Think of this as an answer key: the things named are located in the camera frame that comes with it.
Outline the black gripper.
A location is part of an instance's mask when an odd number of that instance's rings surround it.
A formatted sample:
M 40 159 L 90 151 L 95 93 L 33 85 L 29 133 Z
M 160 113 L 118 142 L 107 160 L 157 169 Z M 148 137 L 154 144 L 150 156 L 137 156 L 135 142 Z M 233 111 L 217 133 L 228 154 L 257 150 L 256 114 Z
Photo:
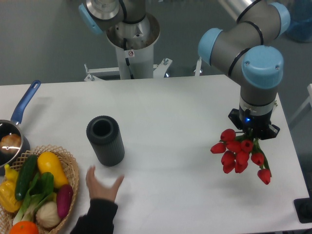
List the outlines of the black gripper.
M 242 132 L 253 131 L 254 135 L 261 140 L 276 138 L 280 128 L 271 124 L 271 113 L 261 116 L 252 116 L 250 114 L 244 115 L 243 110 L 232 109 L 228 114 L 228 118 L 234 126 Z

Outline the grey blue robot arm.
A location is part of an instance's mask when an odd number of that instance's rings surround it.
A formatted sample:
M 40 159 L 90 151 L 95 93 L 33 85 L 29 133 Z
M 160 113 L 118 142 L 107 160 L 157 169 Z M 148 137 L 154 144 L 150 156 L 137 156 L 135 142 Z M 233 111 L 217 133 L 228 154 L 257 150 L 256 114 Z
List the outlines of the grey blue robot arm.
M 284 33 L 290 14 L 280 3 L 263 0 L 223 0 L 221 5 L 236 21 L 230 31 L 208 30 L 198 54 L 240 85 L 239 108 L 229 119 L 249 137 L 274 138 L 279 128 L 271 123 L 277 88 L 283 77 L 281 53 L 268 43 Z M 143 0 L 85 0 L 78 8 L 94 34 L 105 33 L 115 47 L 121 79 L 157 78 L 154 44 L 160 27 L 146 11 Z

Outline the black sleeved forearm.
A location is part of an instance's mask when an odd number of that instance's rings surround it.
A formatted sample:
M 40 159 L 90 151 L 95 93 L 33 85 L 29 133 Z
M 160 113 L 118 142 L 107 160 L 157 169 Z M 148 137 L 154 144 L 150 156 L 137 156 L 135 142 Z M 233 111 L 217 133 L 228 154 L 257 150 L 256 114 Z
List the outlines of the black sleeved forearm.
M 112 234 L 118 205 L 106 199 L 91 199 L 88 213 L 80 216 L 71 234 Z

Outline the bare human hand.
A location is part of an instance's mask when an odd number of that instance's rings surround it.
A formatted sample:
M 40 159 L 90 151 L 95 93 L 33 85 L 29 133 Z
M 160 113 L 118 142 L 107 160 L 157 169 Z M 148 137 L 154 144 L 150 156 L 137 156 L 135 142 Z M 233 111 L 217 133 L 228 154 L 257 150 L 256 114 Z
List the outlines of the bare human hand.
M 86 185 L 89 192 L 89 198 L 92 199 L 102 199 L 108 200 L 110 202 L 115 202 L 118 190 L 124 180 L 124 175 L 119 176 L 114 184 L 109 187 L 103 185 L 98 181 L 95 176 L 95 166 L 91 166 L 86 174 Z

